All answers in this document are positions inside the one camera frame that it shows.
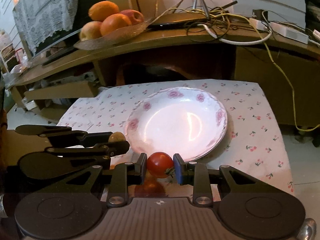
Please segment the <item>white power strip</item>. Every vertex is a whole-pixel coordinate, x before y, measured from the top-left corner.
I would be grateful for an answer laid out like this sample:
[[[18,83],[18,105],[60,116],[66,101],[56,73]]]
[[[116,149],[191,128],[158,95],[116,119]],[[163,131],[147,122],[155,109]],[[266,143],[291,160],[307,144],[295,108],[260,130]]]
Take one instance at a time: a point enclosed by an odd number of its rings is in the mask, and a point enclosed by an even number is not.
[[[308,42],[309,42],[308,35],[300,32],[300,31],[297,31],[296,29],[286,27],[283,24],[274,23],[274,22],[267,24],[265,22],[262,22],[261,20],[256,20],[254,18],[249,18],[249,22],[251,25],[256,27],[257,30],[269,31],[268,27],[270,27],[274,33],[279,34],[285,38],[289,38],[291,40],[295,40],[295,41],[303,43],[303,44],[308,44]]]

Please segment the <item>flat screen television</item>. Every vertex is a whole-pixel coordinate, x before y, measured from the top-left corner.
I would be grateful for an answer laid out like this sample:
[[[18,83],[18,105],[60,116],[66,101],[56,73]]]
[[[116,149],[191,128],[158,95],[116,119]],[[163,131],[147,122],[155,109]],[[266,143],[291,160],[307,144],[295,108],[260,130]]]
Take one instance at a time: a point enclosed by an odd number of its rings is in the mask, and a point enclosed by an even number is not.
[[[26,41],[23,39],[22,34],[19,32],[19,36],[23,41],[24,47],[29,54],[29,58],[34,58],[41,54],[42,52],[52,48],[56,44],[66,41],[68,46],[72,46],[76,42],[76,35],[80,33],[81,28],[88,22],[90,22],[90,17],[88,15],[89,8],[103,0],[78,0],[78,8],[76,12],[76,16],[74,18],[73,28],[70,31],[57,31],[53,34],[52,37],[47,38],[44,42],[42,42],[36,50],[35,54],[32,54],[28,48]]]

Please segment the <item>cardboard box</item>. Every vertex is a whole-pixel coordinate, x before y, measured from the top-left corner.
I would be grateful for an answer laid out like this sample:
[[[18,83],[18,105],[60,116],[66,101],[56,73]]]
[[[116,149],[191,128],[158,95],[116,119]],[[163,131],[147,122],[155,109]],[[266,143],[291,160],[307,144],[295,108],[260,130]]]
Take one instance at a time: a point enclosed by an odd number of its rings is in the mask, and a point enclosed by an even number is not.
[[[66,83],[24,93],[28,100],[94,98],[98,95],[98,87],[89,81]]]

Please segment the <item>white floral plate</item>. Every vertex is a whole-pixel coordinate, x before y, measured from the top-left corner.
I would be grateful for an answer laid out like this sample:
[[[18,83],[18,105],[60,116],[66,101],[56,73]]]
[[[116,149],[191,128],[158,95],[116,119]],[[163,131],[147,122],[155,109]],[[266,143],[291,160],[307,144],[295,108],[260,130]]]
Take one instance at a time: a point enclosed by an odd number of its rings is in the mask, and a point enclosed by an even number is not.
[[[215,96],[197,88],[172,87],[139,102],[126,121],[125,137],[136,153],[178,153],[193,161],[216,148],[227,125],[227,111]]]

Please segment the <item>orange in tray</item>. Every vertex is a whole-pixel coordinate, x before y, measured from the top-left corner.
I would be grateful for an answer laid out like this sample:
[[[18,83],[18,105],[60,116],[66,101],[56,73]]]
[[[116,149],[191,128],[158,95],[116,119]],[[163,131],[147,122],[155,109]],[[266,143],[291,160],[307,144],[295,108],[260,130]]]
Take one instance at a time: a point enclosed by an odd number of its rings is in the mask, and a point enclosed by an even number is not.
[[[92,5],[88,15],[93,21],[103,22],[108,16],[119,13],[119,7],[116,3],[110,1],[101,1]]]
[[[108,16],[100,26],[100,33],[102,36],[110,34],[111,32],[123,28],[131,26],[132,23],[128,16],[123,14],[113,14]]]

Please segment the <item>cherry print tablecloth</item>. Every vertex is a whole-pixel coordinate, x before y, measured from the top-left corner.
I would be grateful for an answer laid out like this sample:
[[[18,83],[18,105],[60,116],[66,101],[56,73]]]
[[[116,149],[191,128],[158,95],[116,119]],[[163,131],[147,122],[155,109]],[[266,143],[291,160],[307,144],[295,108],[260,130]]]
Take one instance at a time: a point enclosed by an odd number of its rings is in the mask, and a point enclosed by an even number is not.
[[[289,194],[294,193],[283,137],[272,109],[257,83],[190,80],[102,88],[95,98],[80,98],[60,126],[94,132],[123,132],[131,111],[146,97],[173,87],[205,90],[223,103],[228,116],[224,139],[201,159],[209,168],[236,167]]]

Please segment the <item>glass fruit tray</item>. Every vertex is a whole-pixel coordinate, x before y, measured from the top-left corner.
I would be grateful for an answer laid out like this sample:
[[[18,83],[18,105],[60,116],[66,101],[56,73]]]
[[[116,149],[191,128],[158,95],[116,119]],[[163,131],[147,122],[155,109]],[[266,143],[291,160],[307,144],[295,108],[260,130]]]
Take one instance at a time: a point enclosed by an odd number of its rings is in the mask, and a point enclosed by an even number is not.
[[[148,26],[153,22],[153,20],[154,18],[150,18],[147,21],[144,21],[143,23],[120,28],[111,32],[110,34],[93,40],[79,40],[73,46],[74,48],[80,50],[96,50],[102,48],[109,48],[113,45],[123,43],[140,35],[148,28]]]

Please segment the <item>small brown round fruit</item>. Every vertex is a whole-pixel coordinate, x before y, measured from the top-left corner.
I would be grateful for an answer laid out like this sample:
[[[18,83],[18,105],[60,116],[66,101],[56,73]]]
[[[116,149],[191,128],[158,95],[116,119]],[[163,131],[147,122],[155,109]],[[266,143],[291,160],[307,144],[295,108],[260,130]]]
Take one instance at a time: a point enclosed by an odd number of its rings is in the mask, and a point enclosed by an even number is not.
[[[125,135],[121,132],[114,132],[109,136],[108,142],[113,143],[113,142],[121,142],[121,141],[126,141]]]

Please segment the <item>yellow apple in tray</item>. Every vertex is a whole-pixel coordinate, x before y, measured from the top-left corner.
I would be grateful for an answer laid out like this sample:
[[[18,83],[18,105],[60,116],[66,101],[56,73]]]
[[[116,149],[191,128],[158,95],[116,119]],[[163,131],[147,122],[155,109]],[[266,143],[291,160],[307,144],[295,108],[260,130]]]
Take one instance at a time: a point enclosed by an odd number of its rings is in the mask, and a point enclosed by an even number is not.
[[[79,34],[80,41],[93,40],[102,37],[100,32],[102,22],[92,21],[86,23]]]

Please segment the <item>large red tomato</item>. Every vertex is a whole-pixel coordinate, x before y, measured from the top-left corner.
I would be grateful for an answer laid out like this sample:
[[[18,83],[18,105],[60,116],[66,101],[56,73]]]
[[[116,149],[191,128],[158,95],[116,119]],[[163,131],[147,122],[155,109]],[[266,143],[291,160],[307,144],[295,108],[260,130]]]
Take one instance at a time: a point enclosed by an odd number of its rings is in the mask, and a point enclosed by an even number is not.
[[[167,178],[174,167],[172,158],[164,152],[155,152],[147,159],[147,169],[156,178]]]

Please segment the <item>wooden tv stand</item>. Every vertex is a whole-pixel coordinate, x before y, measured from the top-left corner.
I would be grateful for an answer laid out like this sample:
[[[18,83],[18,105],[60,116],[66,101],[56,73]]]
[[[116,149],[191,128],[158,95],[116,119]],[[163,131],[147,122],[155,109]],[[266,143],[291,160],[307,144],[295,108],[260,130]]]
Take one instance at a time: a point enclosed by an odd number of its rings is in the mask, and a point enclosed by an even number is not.
[[[231,40],[251,41],[239,46],[214,40],[196,28],[145,31],[121,44],[96,50],[76,50],[48,64],[38,65],[11,87],[13,100],[23,107],[27,85],[70,68],[92,63],[103,86],[121,85],[119,69],[137,72],[149,63],[175,68],[187,79],[238,80],[258,83],[281,124],[315,127],[319,124],[319,48],[314,44],[273,34],[261,39],[249,25],[238,22],[227,33]]]

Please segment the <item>red apple in tray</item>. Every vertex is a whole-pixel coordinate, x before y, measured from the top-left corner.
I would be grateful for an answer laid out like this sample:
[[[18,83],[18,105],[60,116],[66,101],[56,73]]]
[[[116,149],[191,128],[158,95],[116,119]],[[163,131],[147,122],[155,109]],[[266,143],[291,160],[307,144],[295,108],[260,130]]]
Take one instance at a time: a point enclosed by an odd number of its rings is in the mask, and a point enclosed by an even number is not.
[[[144,15],[133,9],[123,10],[120,13],[126,15],[130,19],[132,25],[137,25],[145,21]]]

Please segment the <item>black router with antennas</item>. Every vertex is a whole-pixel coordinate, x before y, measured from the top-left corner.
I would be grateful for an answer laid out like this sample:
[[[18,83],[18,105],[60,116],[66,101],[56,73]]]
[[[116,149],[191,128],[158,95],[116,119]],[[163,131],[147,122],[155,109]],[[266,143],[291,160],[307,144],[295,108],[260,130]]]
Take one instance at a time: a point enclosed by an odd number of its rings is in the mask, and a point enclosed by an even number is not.
[[[237,1],[232,1],[222,7],[214,7],[209,9],[205,0],[194,0],[191,9],[180,8],[181,0],[176,4],[176,7],[171,7],[163,12],[161,15],[156,16],[149,24],[150,28],[177,28],[178,26],[184,26],[186,24],[193,23],[205,23],[213,19],[213,16],[217,16],[219,13],[224,14],[226,9],[236,5]]]

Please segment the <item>front orange in tray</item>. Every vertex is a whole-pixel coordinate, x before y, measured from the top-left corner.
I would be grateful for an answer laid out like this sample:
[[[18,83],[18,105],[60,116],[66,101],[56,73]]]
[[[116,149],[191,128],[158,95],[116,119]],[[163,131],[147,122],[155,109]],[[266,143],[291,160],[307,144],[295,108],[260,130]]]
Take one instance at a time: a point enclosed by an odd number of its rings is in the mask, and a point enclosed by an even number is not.
[[[100,26],[100,33],[102,36],[110,34],[111,32],[123,28],[131,26],[132,23],[128,16],[123,14],[113,14],[108,16]]]

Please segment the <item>top orange in tray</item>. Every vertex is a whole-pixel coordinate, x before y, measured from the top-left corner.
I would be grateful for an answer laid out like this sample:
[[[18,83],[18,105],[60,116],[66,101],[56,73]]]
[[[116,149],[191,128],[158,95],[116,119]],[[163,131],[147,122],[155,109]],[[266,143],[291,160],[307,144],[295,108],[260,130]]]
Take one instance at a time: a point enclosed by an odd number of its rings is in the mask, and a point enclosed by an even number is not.
[[[119,7],[116,3],[110,1],[101,1],[92,5],[88,15],[93,21],[103,22],[108,16],[119,13]]]

